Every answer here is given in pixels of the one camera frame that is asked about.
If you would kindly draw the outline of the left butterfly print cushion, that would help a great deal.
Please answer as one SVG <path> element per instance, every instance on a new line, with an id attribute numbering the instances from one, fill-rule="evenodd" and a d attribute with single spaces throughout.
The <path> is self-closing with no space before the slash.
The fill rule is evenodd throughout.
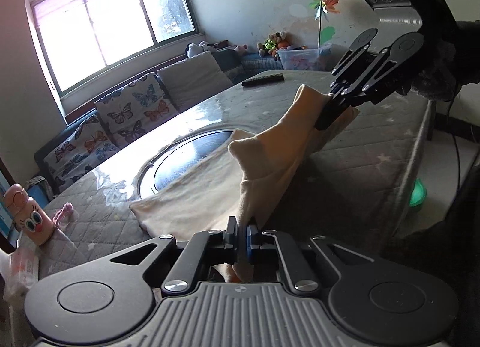
<path id="1" fill-rule="evenodd" d="M 62 193 L 120 149 L 92 115 L 43 159 L 55 188 Z"/>

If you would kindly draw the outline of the cream sweatshirt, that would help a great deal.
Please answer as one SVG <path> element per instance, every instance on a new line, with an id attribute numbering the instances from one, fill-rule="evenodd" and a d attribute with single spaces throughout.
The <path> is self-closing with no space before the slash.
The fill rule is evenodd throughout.
<path id="1" fill-rule="evenodd" d="M 326 130 L 314 125 L 330 100 L 301 85 L 275 124 L 259 133 L 236 129 L 227 144 L 194 165 L 165 189 L 130 204 L 151 237 L 170 233 L 187 241 L 200 231 L 223 230 L 230 216 L 243 233 L 250 219 L 263 228 L 297 168 L 341 133 L 358 115 L 349 107 Z"/>

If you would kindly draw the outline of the white black plush toy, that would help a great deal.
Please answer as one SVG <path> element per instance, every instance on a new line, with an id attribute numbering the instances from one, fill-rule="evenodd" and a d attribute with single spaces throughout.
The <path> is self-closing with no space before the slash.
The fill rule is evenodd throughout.
<path id="1" fill-rule="evenodd" d="M 210 44 L 206 41 L 202 41 L 199 44 L 190 43 L 185 50 L 185 54 L 188 58 L 192 58 L 204 52 L 215 52 L 215 51 L 216 51 L 216 46 L 214 44 Z"/>

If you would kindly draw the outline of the grey quilted star tablecloth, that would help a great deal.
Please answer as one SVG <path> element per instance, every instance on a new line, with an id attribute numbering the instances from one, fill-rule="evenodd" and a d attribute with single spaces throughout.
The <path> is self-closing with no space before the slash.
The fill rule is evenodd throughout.
<path id="1" fill-rule="evenodd" d="M 224 229 L 236 214 L 241 169 L 221 145 L 198 163 L 187 140 L 216 130 L 246 137 L 273 126 L 299 86 L 326 92 L 326 72 L 287 71 L 266 87 L 231 87 L 136 140 L 71 185 L 47 207 L 71 203 L 75 215 L 37 248 L 38 275 L 101 258 L 171 233 L 188 240 L 204 229 Z M 352 123 L 298 168 L 268 221 L 270 229 L 302 240 L 323 234 L 376 253 L 408 210 L 431 118 L 432 104 L 416 94 L 366 103 Z M 177 154 L 187 169 L 160 193 L 160 214 L 138 218 L 130 205 L 151 192 L 154 163 Z"/>

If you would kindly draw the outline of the orange green plush toy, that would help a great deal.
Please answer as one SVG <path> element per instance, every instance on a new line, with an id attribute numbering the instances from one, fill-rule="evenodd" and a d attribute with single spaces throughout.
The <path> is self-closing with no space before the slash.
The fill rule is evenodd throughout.
<path id="1" fill-rule="evenodd" d="M 284 31 L 270 34 L 270 36 L 263 43 L 257 44 L 258 54 L 261 57 L 267 55 L 277 58 L 278 52 L 287 49 L 290 43 L 287 39 L 287 33 Z"/>

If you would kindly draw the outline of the right butterfly print cushion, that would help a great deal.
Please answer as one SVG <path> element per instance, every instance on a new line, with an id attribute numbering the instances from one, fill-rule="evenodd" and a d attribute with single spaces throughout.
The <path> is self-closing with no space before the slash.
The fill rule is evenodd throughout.
<path id="1" fill-rule="evenodd" d="M 96 101 L 94 106 L 118 148 L 124 148 L 179 114 L 155 73 Z"/>

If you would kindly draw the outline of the large bright window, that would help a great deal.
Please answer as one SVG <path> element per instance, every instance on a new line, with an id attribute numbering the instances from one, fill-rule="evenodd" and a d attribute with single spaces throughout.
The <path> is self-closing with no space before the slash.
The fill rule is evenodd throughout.
<path id="1" fill-rule="evenodd" d="M 196 31 L 187 0 L 38 0 L 32 14 L 60 95 Z"/>

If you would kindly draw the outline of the white pink tissue pack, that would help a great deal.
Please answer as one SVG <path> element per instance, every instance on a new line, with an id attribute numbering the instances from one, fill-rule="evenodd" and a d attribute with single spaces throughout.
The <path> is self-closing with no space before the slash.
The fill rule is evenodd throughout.
<path id="1" fill-rule="evenodd" d="M 38 263 L 30 248 L 21 247 L 11 254 L 1 251 L 3 299 L 15 310 L 24 307 L 26 294 L 38 282 Z"/>

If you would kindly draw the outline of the dark blue sofa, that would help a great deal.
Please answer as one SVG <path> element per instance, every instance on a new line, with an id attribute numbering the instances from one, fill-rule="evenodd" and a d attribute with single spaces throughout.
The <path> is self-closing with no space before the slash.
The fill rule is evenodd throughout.
<path id="1" fill-rule="evenodd" d="M 266 71 L 280 60 L 240 56 L 233 49 L 203 52 L 145 73 L 94 103 L 38 150 L 34 159 L 55 193 L 144 134 L 233 85 Z"/>

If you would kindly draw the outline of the black remote control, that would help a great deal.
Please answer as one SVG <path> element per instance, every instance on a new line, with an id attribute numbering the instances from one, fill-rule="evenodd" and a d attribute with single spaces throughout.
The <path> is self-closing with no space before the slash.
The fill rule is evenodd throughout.
<path id="1" fill-rule="evenodd" d="M 241 83 L 245 88 L 252 88 L 258 86 L 264 86 L 273 83 L 279 83 L 285 81 L 282 73 L 275 73 L 270 75 L 258 76 L 251 79 L 247 79 Z"/>

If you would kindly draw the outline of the pink cartoon face bottle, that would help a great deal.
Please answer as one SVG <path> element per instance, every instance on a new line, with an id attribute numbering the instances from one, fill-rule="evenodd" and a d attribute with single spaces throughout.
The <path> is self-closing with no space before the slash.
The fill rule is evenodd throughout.
<path id="1" fill-rule="evenodd" d="M 5 192 L 3 201 L 13 216 L 16 228 L 35 245 L 43 245 L 50 239 L 55 230 L 54 222 L 24 187 L 12 185 Z"/>

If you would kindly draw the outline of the green round floor object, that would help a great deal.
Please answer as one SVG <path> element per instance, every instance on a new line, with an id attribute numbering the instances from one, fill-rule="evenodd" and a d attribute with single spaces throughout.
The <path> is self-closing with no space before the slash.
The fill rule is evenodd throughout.
<path id="1" fill-rule="evenodd" d="M 409 211 L 412 213 L 419 212 L 427 198 L 427 189 L 420 178 L 414 182 L 411 197 L 409 200 Z"/>

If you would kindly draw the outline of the beige plain cushion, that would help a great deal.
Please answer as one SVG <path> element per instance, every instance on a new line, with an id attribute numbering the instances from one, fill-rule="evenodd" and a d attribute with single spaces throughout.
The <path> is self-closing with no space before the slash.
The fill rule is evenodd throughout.
<path id="1" fill-rule="evenodd" d="M 180 112 L 233 86 L 210 52 L 164 67 L 157 75 Z"/>

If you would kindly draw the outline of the colourful paper pinwheel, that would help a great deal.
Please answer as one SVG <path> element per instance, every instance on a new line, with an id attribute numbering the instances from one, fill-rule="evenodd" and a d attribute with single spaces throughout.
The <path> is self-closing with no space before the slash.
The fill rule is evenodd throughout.
<path id="1" fill-rule="evenodd" d="M 311 9 L 315 9 L 315 20 L 317 21 L 317 46 L 321 45 L 321 32 L 323 30 L 323 22 L 328 20 L 329 14 L 338 14 L 337 10 L 339 0 L 312 0 L 309 4 Z"/>

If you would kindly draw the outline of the butterfly print cushion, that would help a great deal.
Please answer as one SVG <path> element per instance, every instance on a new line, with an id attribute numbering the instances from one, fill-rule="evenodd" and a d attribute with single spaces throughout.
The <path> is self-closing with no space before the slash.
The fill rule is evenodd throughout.
<path id="1" fill-rule="evenodd" d="M 92 115 L 43 159 L 55 188 L 62 193 L 120 149 Z"/>
<path id="2" fill-rule="evenodd" d="M 118 148 L 124 148 L 179 114 L 155 73 L 96 101 L 94 106 Z"/>

